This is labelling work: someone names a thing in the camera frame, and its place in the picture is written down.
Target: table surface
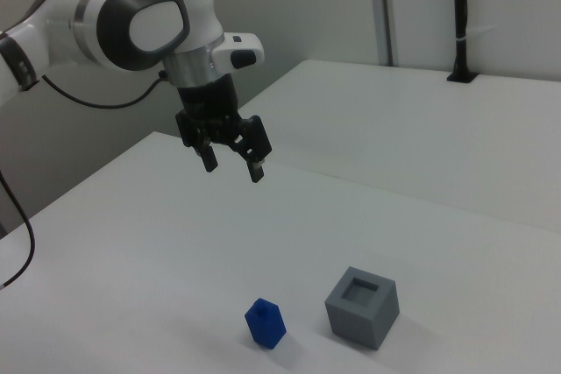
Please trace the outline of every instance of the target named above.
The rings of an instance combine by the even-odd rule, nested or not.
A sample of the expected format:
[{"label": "table surface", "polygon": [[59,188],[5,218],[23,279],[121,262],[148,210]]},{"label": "table surface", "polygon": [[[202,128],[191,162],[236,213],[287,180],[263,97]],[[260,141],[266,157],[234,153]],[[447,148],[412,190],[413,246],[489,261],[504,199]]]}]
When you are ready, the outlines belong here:
[{"label": "table surface", "polygon": [[561,83],[306,61],[242,108],[276,162],[561,233]]},{"label": "table surface", "polygon": [[[37,254],[0,292],[6,373],[557,373],[561,236],[274,162],[207,174],[152,134],[32,218]],[[0,241],[21,265],[25,229]],[[348,266],[394,279],[380,350],[330,332]],[[280,306],[256,345],[244,314]]]}]

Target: blue block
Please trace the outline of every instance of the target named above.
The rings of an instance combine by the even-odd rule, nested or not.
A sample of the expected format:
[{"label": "blue block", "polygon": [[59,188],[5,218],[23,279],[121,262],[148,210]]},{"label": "blue block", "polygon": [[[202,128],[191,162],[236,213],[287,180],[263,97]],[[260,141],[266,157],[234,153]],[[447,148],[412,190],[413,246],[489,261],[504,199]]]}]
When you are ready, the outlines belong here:
[{"label": "blue block", "polygon": [[279,306],[259,298],[245,313],[245,320],[259,345],[274,349],[287,333]]}]

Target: gray box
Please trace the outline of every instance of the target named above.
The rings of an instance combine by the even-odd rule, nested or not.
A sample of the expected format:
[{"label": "gray box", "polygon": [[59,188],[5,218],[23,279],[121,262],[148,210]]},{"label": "gray box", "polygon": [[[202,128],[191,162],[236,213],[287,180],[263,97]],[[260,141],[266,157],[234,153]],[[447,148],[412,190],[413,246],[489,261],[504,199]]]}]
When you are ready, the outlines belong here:
[{"label": "gray box", "polygon": [[325,307],[333,333],[376,350],[400,313],[395,282],[354,267],[339,280]]}]

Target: black pole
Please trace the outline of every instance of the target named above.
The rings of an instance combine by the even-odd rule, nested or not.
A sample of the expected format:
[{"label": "black pole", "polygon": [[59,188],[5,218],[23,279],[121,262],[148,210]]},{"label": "black pole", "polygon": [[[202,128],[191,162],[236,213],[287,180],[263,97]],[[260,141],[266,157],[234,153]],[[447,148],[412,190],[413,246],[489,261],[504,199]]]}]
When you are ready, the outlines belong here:
[{"label": "black pole", "polygon": [[467,0],[454,0],[456,10],[456,61],[454,70],[448,81],[470,83],[478,75],[470,72],[467,67],[467,41],[465,28],[467,27]]}]

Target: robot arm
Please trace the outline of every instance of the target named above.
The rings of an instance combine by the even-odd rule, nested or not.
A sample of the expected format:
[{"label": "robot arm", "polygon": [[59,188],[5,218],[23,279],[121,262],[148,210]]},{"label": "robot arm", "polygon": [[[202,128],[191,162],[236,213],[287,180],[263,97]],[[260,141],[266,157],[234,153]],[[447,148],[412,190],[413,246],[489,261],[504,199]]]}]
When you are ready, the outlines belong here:
[{"label": "robot arm", "polygon": [[263,176],[271,145],[257,116],[239,115],[231,80],[263,61],[263,47],[252,34],[224,33],[213,0],[37,0],[0,33],[0,54],[0,104],[53,67],[140,71],[163,63],[184,105],[176,116],[183,143],[207,171],[217,167],[210,144],[219,143],[245,159],[253,181]]}]

